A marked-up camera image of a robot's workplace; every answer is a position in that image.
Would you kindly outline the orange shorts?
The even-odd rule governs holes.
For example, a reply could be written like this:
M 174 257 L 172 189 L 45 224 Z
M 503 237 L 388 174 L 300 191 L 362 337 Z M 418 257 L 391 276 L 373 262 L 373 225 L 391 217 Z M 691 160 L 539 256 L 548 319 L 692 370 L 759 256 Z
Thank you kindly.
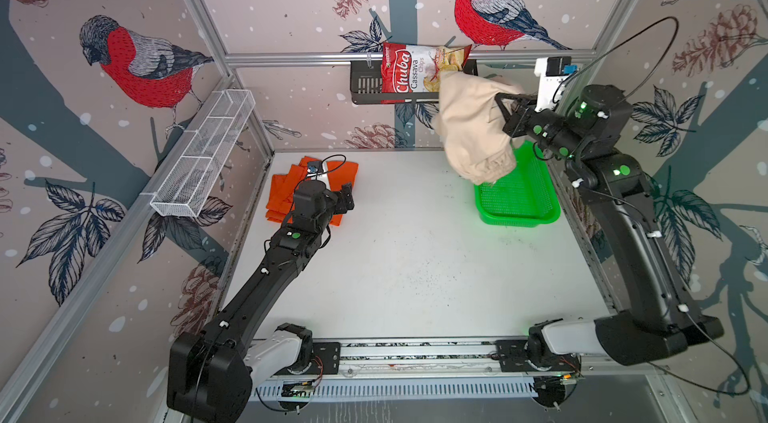
M 287 174 L 275 174 L 271 179 L 268 201 L 266 203 L 266 219 L 281 223 L 288 212 L 293 209 L 293 194 L 296 186 L 309 174 L 311 163 L 320 159 L 305 156 L 298 164 L 293 164 Z M 359 170 L 356 162 L 344 161 L 341 156 L 332 156 L 323 163 L 323 169 L 328 174 L 320 179 L 331 191 L 341 191 L 345 184 L 353 185 Z

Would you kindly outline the beige shorts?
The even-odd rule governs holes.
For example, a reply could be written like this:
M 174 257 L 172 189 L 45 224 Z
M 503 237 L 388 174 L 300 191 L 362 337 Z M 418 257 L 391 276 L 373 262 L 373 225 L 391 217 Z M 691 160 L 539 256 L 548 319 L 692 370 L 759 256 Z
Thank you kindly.
M 521 94 L 522 87 L 460 71 L 441 76 L 438 113 L 432 126 L 448 163 L 475 185 L 493 184 L 517 166 L 505 119 L 495 102 L 498 93 Z

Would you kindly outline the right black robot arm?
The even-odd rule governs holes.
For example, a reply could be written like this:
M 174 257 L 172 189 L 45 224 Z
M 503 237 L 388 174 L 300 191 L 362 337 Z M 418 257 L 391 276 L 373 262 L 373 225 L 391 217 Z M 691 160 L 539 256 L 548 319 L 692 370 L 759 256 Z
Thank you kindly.
M 612 316 L 531 327 L 531 362 L 547 366 L 558 355 L 596 354 L 631 366 L 722 337 L 720 320 L 701 312 L 675 268 L 648 177 L 615 147 L 633 112 L 624 93 L 588 85 L 567 115 L 537 109 L 523 95 L 498 93 L 494 101 L 506 134 L 528 136 L 564 161 L 569 181 L 604 231 L 629 297 L 628 308 Z

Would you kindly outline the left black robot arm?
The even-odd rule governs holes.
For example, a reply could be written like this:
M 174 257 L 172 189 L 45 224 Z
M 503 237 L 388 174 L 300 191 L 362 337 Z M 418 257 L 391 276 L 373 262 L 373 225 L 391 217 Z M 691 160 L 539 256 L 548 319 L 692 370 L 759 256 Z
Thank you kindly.
M 312 358 L 309 329 L 285 323 L 259 344 L 253 338 L 288 285 L 330 239 L 334 216 L 354 207 L 353 186 L 337 191 L 304 180 L 294 209 L 269 239 L 263 259 L 231 301 L 197 333 L 172 344 L 167 405 L 202 422 L 235 422 L 253 389 L 290 367 L 305 369 Z

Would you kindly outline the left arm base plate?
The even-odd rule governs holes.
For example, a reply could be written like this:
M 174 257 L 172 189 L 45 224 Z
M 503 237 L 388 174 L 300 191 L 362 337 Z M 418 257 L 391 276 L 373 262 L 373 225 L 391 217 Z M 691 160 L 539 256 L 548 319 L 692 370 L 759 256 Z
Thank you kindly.
M 313 342 L 307 360 L 303 358 L 287 368 L 290 375 L 319 377 L 337 375 L 340 367 L 341 345 L 338 342 Z

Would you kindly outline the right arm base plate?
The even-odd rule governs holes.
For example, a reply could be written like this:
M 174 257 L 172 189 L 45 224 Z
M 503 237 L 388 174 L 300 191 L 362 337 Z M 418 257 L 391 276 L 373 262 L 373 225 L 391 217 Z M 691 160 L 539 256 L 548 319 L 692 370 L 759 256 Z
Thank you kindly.
M 503 372 L 580 372 L 581 361 L 575 354 L 555 354 L 536 338 L 508 339 L 495 342 L 494 358 Z

